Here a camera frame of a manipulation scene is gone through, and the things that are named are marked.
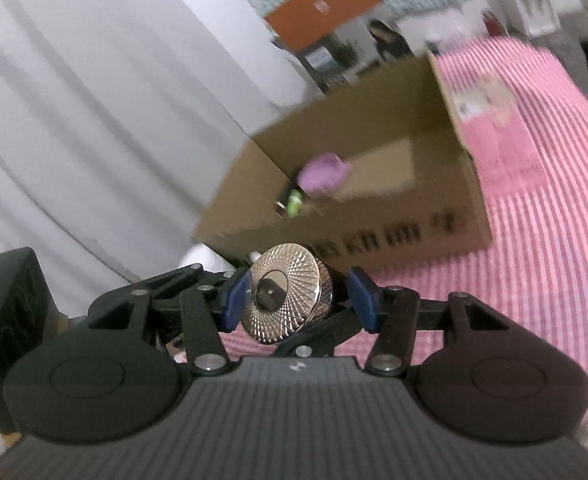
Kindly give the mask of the silver faceted round tin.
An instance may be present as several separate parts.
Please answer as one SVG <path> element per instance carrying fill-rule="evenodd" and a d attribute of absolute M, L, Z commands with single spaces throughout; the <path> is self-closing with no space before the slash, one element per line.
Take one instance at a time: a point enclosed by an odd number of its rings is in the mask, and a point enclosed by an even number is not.
<path fill-rule="evenodd" d="M 278 344 L 323 321 L 332 307 L 329 270 L 300 244 L 264 252 L 249 269 L 251 296 L 242 318 L 246 334 L 261 344 Z"/>

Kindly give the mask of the red thermos bottle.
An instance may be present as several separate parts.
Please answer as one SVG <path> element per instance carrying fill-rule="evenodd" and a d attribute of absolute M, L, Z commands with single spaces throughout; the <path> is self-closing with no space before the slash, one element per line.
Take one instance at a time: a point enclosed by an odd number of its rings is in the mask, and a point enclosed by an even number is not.
<path fill-rule="evenodd" d="M 489 37 L 501 37 L 506 33 L 498 18 L 489 9 L 482 12 L 482 21 Z"/>

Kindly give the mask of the pink checkered tablecloth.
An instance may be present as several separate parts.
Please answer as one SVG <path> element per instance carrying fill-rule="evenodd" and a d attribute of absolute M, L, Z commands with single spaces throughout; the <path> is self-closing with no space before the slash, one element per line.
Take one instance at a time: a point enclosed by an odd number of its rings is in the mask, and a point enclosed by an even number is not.
<path fill-rule="evenodd" d="M 431 298 L 470 292 L 588 374 L 588 101 L 552 53 L 515 39 L 478 40 L 435 58 L 492 244 L 365 270 Z"/>

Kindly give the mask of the open brown cardboard box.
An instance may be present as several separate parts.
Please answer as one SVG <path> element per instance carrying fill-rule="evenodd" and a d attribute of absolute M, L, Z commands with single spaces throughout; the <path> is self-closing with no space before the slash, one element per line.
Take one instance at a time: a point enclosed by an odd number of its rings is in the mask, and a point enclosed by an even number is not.
<path fill-rule="evenodd" d="M 280 194 L 326 153 L 348 165 L 345 182 L 280 214 Z M 480 181 L 435 56 L 383 67 L 253 136 L 194 236 L 228 260 L 297 243 L 340 271 L 488 248 Z"/>

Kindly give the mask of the black cylindrical flashlight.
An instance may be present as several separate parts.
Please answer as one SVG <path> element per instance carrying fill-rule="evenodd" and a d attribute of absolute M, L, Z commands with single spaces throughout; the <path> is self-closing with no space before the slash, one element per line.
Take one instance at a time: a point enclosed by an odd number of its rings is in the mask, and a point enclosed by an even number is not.
<path fill-rule="evenodd" d="M 279 216 L 284 216 L 286 214 L 289 198 L 291 197 L 292 192 L 296 190 L 297 186 L 294 183 L 289 182 L 287 185 L 285 185 L 279 196 L 277 196 L 274 209 Z"/>

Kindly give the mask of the white curtain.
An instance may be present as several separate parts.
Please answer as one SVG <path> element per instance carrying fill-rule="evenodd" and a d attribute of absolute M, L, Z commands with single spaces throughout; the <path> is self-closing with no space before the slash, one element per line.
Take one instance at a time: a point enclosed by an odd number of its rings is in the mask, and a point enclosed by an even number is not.
<path fill-rule="evenodd" d="M 254 133 L 313 99 L 247 0 L 0 0 L 0 252 L 62 312 L 173 269 Z"/>

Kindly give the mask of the black chair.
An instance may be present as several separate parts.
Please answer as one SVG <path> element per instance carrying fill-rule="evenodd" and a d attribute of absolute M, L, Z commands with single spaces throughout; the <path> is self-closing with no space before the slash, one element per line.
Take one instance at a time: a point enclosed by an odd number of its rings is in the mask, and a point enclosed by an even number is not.
<path fill-rule="evenodd" d="M 56 335 L 58 310 L 33 249 L 0 253 L 0 433 L 16 430 L 3 384 L 12 366 Z"/>

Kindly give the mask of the green highlighter pen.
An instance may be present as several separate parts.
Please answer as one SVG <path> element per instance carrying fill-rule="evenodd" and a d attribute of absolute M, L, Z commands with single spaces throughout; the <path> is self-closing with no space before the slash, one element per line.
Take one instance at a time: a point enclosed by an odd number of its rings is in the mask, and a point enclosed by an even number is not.
<path fill-rule="evenodd" d="M 303 209 L 303 192 L 299 188 L 293 188 L 286 201 L 286 213 L 289 218 L 296 217 Z"/>

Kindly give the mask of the orange Philips appliance box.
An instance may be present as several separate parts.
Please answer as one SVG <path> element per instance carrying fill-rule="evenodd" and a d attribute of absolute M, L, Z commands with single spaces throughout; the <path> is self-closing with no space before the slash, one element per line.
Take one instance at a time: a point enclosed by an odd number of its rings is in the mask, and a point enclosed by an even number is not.
<path fill-rule="evenodd" d="M 363 10 L 351 0 L 288 0 L 266 21 L 323 93 L 413 55 L 383 3 Z"/>

